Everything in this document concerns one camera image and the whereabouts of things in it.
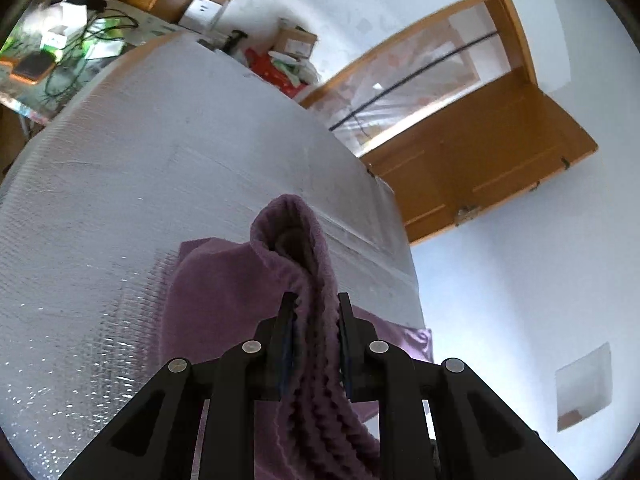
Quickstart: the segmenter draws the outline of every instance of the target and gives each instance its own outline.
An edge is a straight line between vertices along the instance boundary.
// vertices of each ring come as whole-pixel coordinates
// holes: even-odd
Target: green object
[[[2,54],[5,50],[11,47],[12,44],[14,43],[15,43],[15,36],[9,36],[4,42],[4,45],[2,46],[2,48],[0,48],[0,54]]]
[[[300,78],[293,73],[292,67],[288,64],[284,63],[279,59],[271,59],[271,64],[280,70],[291,82],[293,88],[298,88],[302,83],[300,82]]]
[[[51,45],[43,45],[40,50],[43,50],[44,52],[49,52],[56,60],[56,63],[60,62],[60,60],[62,59],[62,56],[64,56],[64,53],[65,53],[65,51],[62,50],[61,48],[55,48],[54,46],[51,46]]]
[[[84,35],[86,39],[82,42],[82,54],[86,56],[89,50],[94,50],[94,46],[100,42],[110,43],[111,41],[121,40],[122,46],[124,46],[124,34],[122,30],[111,28],[119,26],[120,23],[120,18],[99,18],[95,20]]]

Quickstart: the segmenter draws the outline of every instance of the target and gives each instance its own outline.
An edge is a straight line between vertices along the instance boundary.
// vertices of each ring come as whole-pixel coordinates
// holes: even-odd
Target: black cable
[[[375,97],[372,97],[371,99],[366,101],[363,105],[360,105],[359,107],[357,107],[353,112],[348,114],[345,118],[341,119],[340,121],[335,123],[333,126],[331,126],[329,128],[329,131],[332,132],[336,128],[342,126],[345,122],[347,122],[349,119],[355,117],[357,114],[359,114],[365,108],[371,106],[373,103],[375,103],[379,99],[383,98],[385,95],[388,95],[390,92],[392,92],[396,88],[401,87],[405,83],[408,83],[409,81],[411,81],[411,79],[414,79],[415,77],[418,77],[421,73],[426,72],[428,69],[433,68],[434,66],[442,63],[443,61],[446,61],[450,57],[455,56],[455,55],[459,54],[460,52],[463,52],[464,50],[467,50],[467,49],[471,48],[472,46],[476,46],[478,43],[482,43],[483,41],[486,41],[489,38],[492,38],[492,37],[497,36],[497,35],[498,35],[498,31],[494,30],[493,32],[489,32],[488,34],[485,34],[484,36],[482,36],[481,38],[478,38],[477,40],[473,40],[473,41],[471,41],[471,42],[469,42],[469,43],[467,43],[467,44],[465,44],[463,46],[458,47],[456,50],[452,50],[448,54],[445,54],[444,56],[439,57],[438,59],[436,59],[434,61],[431,61],[429,64],[423,66],[422,68],[419,68],[415,72],[413,72],[413,73],[409,74],[408,76],[402,78],[400,81],[398,81],[394,85],[390,86],[389,88],[385,88],[378,95],[376,95]]]
[[[54,69],[51,71],[51,73],[49,74],[49,76],[47,77],[47,81],[45,83],[44,86],[44,93],[47,97],[51,98],[51,99],[57,99],[60,96],[63,96],[64,94],[66,94],[67,92],[69,92],[78,82],[78,79],[80,78],[80,75],[82,74],[82,71],[84,70],[84,68],[86,67],[87,64],[87,59],[84,59],[84,63],[82,64],[82,66],[78,69],[78,67],[76,67],[76,76],[71,80],[71,82],[60,92],[57,92],[55,94],[52,94],[49,92],[49,83],[51,82],[51,78],[54,75],[54,72],[63,65],[63,63],[67,62],[69,59],[71,59],[74,54],[75,54],[75,50],[78,46],[82,46],[82,44],[86,41],[86,40],[90,40],[91,38],[97,38],[98,40],[101,41],[114,41],[114,40],[121,40],[122,38],[108,38],[108,37],[103,37],[100,36],[101,34],[105,34],[106,32],[110,32],[112,30],[126,30],[126,29],[131,29],[131,28],[138,28],[140,26],[140,23],[138,22],[138,20],[136,20],[135,18],[132,18],[131,16],[129,16],[126,12],[120,12],[120,14],[117,15],[112,15],[112,16],[94,16],[91,20],[89,20],[87,22],[87,24],[84,26],[84,29],[82,30],[82,34],[76,39],[74,40],[72,43],[70,43],[69,45],[67,45],[64,49],[68,49],[69,51],[63,55],[63,57],[60,59],[60,62],[58,62],[56,64],[56,66],[54,67]],[[131,23],[127,24],[127,23],[120,23],[118,25],[111,25],[111,27],[105,27],[102,28],[101,30],[96,30],[95,32],[92,32],[91,34],[89,34],[88,36],[86,36],[88,29],[97,21],[100,19],[109,19],[109,18],[127,18],[128,20],[131,21]]]
[[[356,123],[358,124],[358,127],[360,128],[360,131],[364,134],[365,137],[367,137],[367,139],[371,140],[373,137],[371,137],[362,127],[362,124],[360,123],[360,120],[358,118],[358,116],[353,116],[353,118],[355,119]]]

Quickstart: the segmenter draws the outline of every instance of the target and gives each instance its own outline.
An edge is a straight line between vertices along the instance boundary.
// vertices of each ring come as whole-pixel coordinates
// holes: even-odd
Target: desk
[[[127,43],[123,53],[158,36],[165,36],[177,30],[185,30],[178,25],[167,23],[148,12],[117,0],[107,0],[107,7],[123,11],[140,24],[138,28],[123,31],[124,40]],[[24,36],[17,38],[17,41],[6,49],[2,55],[22,57],[39,48],[40,35]],[[82,57],[72,58],[56,68],[42,82],[32,86],[10,79],[9,69],[5,66],[0,66],[0,104],[38,124],[46,126],[83,86],[114,59],[116,57],[92,59],[85,62]],[[49,77],[49,94],[56,95],[68,88],[70,84],[71,88],[60,96],[51,97],[45,92],[45,85]]]

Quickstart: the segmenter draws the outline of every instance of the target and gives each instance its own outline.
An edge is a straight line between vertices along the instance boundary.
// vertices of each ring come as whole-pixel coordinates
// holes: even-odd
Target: cardboard box
[[[102,59],[105,57],[116,57],[124,49],[124,40],[97,41],[92,43],[84,54],[85,59]]]
[[[215,27],[231,0],[193,0],[178,25],[199,34]]]
[[[315,34],[298,28],[281,28],[273,50],[297,59],[309,59],[318,41]]]

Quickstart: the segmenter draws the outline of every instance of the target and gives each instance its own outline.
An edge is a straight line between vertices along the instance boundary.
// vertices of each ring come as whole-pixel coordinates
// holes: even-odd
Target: purple towel
[[[298,295],[296,362],[282,402],[257,403],[256,478],[372,480],[379,446],[361,420],[377,412],[377,403],[352,405],[340,386],[337,283],[322,229],[301,198],[273,200],[247,244],[209,238],[181,245],[162,318],[162,357],[194,363],[220,357],[275,316],[288,290]],[[430,330],[357,307],[354,314],[373,322],[380,338],[433,361]]]

